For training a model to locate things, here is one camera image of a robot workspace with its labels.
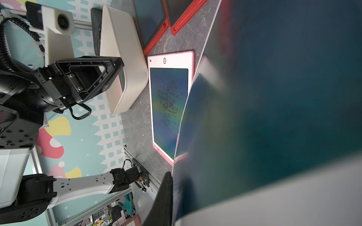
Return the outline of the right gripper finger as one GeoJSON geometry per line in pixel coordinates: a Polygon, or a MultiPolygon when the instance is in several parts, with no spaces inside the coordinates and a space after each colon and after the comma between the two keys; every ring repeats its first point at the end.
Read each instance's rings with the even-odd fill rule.
{"type": "Polygon", "coordinates": [[[173,178],[167,172],[143,226],[171,226],[173,217],[173,178]]]}

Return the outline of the red writing tablet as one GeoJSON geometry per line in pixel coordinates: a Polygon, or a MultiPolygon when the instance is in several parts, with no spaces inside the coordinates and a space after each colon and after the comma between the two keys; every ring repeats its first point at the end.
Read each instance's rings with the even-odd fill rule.
{"type": "Polygon", "coordinates": [[[172,36],[175,36],[207,0],[164,0],[172,36]]]}
{"type": "Polygon", "coordinates": [[[144,55],[153,49],[170,24],[163,0],[134,0],[133,6],[140,30],[144,55]]]}

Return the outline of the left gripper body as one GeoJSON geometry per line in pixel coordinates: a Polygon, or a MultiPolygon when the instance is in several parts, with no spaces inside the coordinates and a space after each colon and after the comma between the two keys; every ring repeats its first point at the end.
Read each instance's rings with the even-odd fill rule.
{"type": "Polygon", "coordinates": [[[32,148],[46,112],[63,113],[74,105],[66,80],[73,59],[23,75],[1,75],[1,148],[32,148]]]}

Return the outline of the cream plastic storage box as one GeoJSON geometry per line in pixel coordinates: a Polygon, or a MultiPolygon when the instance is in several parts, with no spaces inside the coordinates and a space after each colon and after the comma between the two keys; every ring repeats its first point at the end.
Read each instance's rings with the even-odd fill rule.
{"type": "Polygon", "coordinates": [[[104,6],[100,55],[120,57],[123,69],[106,91],[111,114],[128,111],[148,84],[148,66],[133,18],[127,12],[104,6]]]}

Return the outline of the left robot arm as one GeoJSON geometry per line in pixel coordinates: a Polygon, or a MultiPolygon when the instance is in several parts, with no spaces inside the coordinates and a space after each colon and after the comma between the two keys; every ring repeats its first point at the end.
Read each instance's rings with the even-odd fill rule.
{"type": "Polygon", "coordinates": [[[96,176],[57,178],[24,170],[47,112],[58,114],[106,91],[124,63],[120,57],[84,56],[58,60],[34,71],[1,71],[1,223],[33,219],[78,198],[111,194],[139,180],[141,169],[116,168],[96,176]]]}

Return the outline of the pink writing tablet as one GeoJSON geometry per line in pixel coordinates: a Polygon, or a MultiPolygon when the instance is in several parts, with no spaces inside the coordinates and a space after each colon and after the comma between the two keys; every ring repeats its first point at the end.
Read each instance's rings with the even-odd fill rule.
{"type": "Polygon", "coordinates": [[[152,145],[174,165],[181,119],[194,78],[193,51],[148,56],[152,145]]]}
{"type": "Polygon", "coordinates": [[[361,1],[220,1],[176,155],[178,226],[361,225],[361,1]]]}

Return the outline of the black case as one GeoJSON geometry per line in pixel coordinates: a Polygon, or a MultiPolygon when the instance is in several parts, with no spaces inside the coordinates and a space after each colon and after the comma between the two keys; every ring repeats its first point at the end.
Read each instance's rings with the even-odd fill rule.
{"type": "Polygon", "coordinates": [[[91,15],[94,52],[96,56],[100,56],[102,10],[98,8],[92,8],[90,10],[90,15],[91,15]]]}

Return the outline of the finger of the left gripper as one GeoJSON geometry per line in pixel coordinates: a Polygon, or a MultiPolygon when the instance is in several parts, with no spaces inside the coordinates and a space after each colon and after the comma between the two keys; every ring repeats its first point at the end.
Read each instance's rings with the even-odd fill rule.
{"type": "Polygon", "coordinates": [[[55,62],[62,96],[84,103],[106,91],[124,67],[121,57],[83,56],[55,62]]]}

